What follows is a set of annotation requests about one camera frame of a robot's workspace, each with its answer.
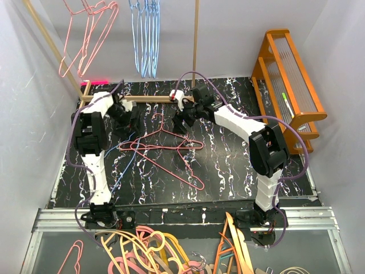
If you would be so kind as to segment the pink wire hanger hung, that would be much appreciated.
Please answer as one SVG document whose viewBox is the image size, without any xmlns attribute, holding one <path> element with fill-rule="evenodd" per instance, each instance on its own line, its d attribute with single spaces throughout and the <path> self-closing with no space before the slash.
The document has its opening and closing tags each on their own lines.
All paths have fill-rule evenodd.
<svg viewBox="0 0 365 274">
<path fill-rule="evenodd" d="M 64 1 L 64 5 L 70 20 L 58 73 L 63 78 L 66 72 L 75 69 L 81 78 L 86 74 L 98 51 L 98 43 L 92 39 L 103 13 L 99 11 L 100 3 Z"/>
</svg>

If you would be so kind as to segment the blue hanger hung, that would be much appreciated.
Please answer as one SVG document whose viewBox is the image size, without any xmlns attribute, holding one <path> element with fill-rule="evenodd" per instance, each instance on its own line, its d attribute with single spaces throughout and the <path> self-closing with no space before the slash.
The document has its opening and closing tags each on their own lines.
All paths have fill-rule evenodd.
<svg viewBox="0 0 365 274">
<path fill-rule="evenodd" d="M 148 1 L 136 1 L 137 8 L 137 72 L 142 78 L 146 77 L 147 69 L 147 15 Z"/>
<path fill-rule="evenodd" d="M 147 1 L 147 13 L 148 16 L 148 76 L 153 77 L 153 63 L 155 55 L 155 15 L 156 15 L 156 2 Z"/>
<path fill-rule="evenodd" d="M 155 55 L 153 63 L 153 77 L 156 78 L 157 65 L 159 61 L 159 47 L 160 47 L 160 1 L 156 2 L 156 15 L 155 15 Z"/>
</svg>

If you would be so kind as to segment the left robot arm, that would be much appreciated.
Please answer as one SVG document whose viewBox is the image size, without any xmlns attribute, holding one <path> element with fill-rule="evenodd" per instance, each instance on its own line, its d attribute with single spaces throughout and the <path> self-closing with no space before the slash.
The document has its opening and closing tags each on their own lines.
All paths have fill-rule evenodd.
<svg viewBox="0 0 365 274">
<path fill-rule="evenodd" d="M 104 117 L 108 115 L 116 123 L 118 135 L 129 129 L 138 131 L 139 110 L 137 103 L 124 99 L 117 92 L 102 91 L 94 95 L 88 105 L 71 116 L 72 141 L 81 156 L 90 189 L 90 211 L 82 220 L 101 227 L 111 228 L 117 223 L 118 214 L 111 202 L 104 165 L 104 156 L 108 147 L 108 138 Z"/>
</svg>

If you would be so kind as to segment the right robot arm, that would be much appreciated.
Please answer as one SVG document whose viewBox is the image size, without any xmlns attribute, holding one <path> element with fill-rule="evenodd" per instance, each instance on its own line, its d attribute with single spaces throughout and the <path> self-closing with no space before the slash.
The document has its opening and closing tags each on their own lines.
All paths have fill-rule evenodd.
<svg viewBox="0 0 365 274">
<path fill-rule="evenodd" d="M 177 103 L 173 131 L 185 135 L 186 127 L 205 119 L 228 129 L 249 145 L 250 164 L 257 173 L 257 194 L 252 209 L 237 211 L 237 219 L 251 225 L 273 224 L 279 203 L 277 187 L 282 170 L 289 159 L 287 145 L 278 124 L 249 119 L 231 104 L 217 100 L 204 84 L 191 90 L 188 99 L 181 90 L 172 90 L 169 99 Z"/>
</svg>

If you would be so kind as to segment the light blue wire hanger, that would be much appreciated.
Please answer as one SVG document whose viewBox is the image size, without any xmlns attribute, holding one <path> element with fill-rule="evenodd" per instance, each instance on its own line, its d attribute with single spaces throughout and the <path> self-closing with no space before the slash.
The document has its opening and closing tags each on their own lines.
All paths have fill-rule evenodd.
<svg viewBox="0 0 365 274">
<path fill-rule="evenodd" d="M 149 50 L 149 43 L 148 43 L 148 16 L 147 13 L 147 1 L 143 2 L 143 9 L 141 12 L 141 45 L 142 45 L 142 59 L 141 59 L 141 76 L 142 78 L 147 77 L 148 72 L 148 50 Z"/>
</svg>

